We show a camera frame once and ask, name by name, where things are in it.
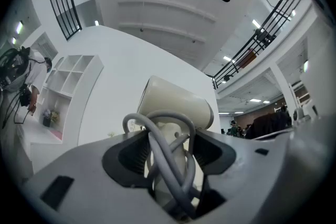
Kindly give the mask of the cream hair dryer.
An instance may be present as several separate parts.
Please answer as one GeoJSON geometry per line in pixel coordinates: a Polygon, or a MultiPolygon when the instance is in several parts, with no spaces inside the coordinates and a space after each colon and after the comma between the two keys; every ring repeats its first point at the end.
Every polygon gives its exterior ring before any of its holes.
{"type": "Polygon", "coordinates": [[[146,178],[157,203],[169,214],[195,218],[194,186],[196,132],[212,126],[214,113],[209,103],[169,81],[152,76],[142,93],[136,113],[124,117],[145,128],[149,139],[146,178]]]}

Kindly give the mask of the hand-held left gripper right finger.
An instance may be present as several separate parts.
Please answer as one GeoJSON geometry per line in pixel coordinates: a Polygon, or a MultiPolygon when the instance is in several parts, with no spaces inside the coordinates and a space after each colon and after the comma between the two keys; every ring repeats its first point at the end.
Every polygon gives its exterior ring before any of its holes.
{"type": "Polygon", "coordinates": [[[197,131],[194,156],[204,174],[197,224],[298,220],[336,157],[336,116],[266,141],[197,131]]]}

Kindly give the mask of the yellow flowers in black pot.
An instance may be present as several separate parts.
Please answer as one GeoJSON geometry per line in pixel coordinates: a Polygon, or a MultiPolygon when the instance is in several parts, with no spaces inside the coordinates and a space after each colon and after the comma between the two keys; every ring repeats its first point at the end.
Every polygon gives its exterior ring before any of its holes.
{"type": "Polygon", "coordinates": [[[46,109],[43,112],[43,126],[50,127],[52,123],[59,121],[59,112],[55,110],[46,109]]]}

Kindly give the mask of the pink card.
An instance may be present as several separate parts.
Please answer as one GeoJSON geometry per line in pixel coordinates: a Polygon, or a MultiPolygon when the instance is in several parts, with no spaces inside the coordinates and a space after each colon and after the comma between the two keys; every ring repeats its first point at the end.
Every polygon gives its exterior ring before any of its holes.
{"type": "Polygon", "coordinates": [[[54,129],[50,130],[50,132],[51,132],[57,139],[59,139],[59,140],[62,141],[62,136],[63,136],[62,132],[59,132],[58,130],[54,130],[54,129]]]}

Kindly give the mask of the black office chair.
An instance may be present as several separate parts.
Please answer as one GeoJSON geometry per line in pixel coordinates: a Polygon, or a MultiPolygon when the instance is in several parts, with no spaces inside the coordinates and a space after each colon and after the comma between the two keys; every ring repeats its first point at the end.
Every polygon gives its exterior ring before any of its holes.
{"type": "Polygon", "coordinates": [[[287,112],[275,112],[256,118],[247,130],[246,139],[264,136],[291,127],[291,117],[287,112]]]}

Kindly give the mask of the white cubby shelf unit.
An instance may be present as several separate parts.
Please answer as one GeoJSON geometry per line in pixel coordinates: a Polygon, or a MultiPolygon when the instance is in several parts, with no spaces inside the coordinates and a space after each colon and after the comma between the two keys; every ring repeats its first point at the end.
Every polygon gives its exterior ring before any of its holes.
{"type": "Polygon", "coordinates": [[[42,124],[46,109],[59,112],[57,123],[42,126],[56,143],[77,146],[82,117],[102,70],[103,64],[97,55],[66,55],[53,60],[53,68],[37,99],[34,117],[42,124]],[[62,141],[50,132],[52,129],[62,132],[62,141]]]}

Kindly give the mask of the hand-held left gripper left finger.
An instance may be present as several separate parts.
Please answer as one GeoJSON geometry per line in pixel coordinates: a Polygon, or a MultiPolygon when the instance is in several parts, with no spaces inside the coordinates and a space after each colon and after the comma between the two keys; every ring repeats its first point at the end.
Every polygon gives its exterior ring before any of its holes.
{"type": "Polygon", "coordinates": [[[114,144],[133,141],[137,131],[72,148],[22,187],[33,208],[51,224],[177,224],[145,188],[126,188],[104,171],[102,158],[114,144]],[[58,176],[73,179],[57,209],[42,195],[58,176]]]}

